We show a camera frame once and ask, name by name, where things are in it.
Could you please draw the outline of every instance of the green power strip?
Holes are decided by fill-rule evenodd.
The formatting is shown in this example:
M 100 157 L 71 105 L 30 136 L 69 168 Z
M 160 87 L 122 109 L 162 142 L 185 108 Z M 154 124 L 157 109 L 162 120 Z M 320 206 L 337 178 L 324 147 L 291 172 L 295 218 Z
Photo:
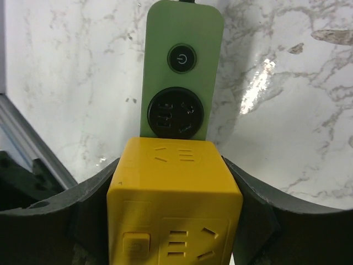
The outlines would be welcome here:
M 150 8 L 143 71 L 141 137 L 205 140 L 223 25 L 223 16 L 212 6 L 162 0 Z M 151 110 L 152 102 L 160 99 L 156 95 L 168 88 L 173 88 L 174 92 L 174 96 L 169 97 L 171 101 L 175 99 L 175 104 L 189 104 L 185 107 L 184 116 L 177 113 L 178 122 L 168 112 L 173 102 L 161 105 L 159 101 L 159 105 L 152 106 L 154 110 Z M 201 106 L 193 105 L 195 102 L 201 102 Z M 167 112 L 150 119 L 150 115 L 157 115 L 158 107 Z

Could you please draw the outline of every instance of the yellow cube socket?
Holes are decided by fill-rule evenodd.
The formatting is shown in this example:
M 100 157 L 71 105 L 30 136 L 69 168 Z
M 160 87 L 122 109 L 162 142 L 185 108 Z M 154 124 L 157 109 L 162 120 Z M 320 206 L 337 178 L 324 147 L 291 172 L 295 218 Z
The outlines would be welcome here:
M 243 197 L 213 143 L 135 137 L 107 204 L 110 265 L 228 265 Z

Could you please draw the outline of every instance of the outlet slot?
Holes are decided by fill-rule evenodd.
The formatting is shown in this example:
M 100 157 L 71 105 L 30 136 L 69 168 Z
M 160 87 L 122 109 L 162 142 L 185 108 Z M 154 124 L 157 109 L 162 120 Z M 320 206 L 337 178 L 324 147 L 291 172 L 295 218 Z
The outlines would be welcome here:
M 185 252 L 168 252 L 168 257 L 185 257 Z
M 188 114 L 194 113 L 194 108 L 190 105 L 186 105 L 185 102 L 182 102 L 181 107 L 185 109 L 188 112 Z
M 214 239 L 216 239 L 218 237 L 217 233 L 215 233 L 215 232 L 213 232 L 210 229 L 207 229 L 205 227 L 201 230 L 201 232 L 204 233 L 204 234 L 208 234 L 208 235 L 213 236 Z
M 165 150 L 167 149 L 166 147 L 158 147 L 158 148 L 155 148 L 156 151 L 160 151 L 160 150 Z
M 164 158 L 161 158 L 161 157 L 158 157 L 158 156 L 156 156 L 154 159 L 160 160 L 160 161 L 163 161 L 163 162 L 168 162 L 168 160 L 166 160 Z
M 160 113 L 158 113 L 158 117 L 165 119 L 165 120 L 168 120 L 168 119 L 172 118 L 172 114 L 170 112 L 169 113 L 168 112 L 160 112 Z
M 160 128 L 169 129 L 170 128 L 170 123 L 157 123 L 157 126 L 160 127 Z
M 197 257 L 197 259 L 198 259 L 199 261 L 204 261 L 205 259 L 208 259 L 208 258 L 213 257 L 214 255 L 215 255 L 215 253 L 214 253 L 213 251 L 208 251 L 208 252 L 206 252 L 206 253 L 204 253 L 204 254 L 199 255 L 199 256 Z
M 169 247 L 186 247 L 186 242 L 169 242 Z
M 158 108 L 160 108 L 160 109 L 172 109 L 173 108 L 173 104 L 158 103 Z
M 171 231 L 170 232 L 171 236 L 188 236 L 188 232 L 187 231 Z
M 180 131 L 181 133 L 184 133 L 184 132 L 190 130 L 191 128 L 192 128 L 191 124 L 187 124 L 187 125 L 184 125 L 184 126 L 180 127 L 180 128 L 179 128 L 179 131 Z
M 194 162 L 195 160 L 193 160 L 192 158 L 190 158 L 190 159 L 181 158 L 180 161 L 183 161 L 183 162 Z

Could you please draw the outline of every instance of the round socket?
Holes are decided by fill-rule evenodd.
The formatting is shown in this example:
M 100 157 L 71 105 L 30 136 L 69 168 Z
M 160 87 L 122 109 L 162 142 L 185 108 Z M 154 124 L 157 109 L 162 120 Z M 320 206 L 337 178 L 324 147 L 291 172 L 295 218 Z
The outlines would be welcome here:
M 169 87 L 152 98 L 147 109 L 147 120 L 159 138 L 190 139 L 202 125 L 204 108 L 192 91 Z

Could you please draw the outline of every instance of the white marble surface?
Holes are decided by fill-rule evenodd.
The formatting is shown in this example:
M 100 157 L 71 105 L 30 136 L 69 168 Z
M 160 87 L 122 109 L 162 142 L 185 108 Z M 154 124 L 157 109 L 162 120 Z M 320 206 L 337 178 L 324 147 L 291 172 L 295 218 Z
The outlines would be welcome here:
M 6 1 L 8 95 L 78 181 L 139 133 L 153 2 Z M 208 138 L 276 188 L 353 208 L 352 1 L 198 2 L 226 22 Z

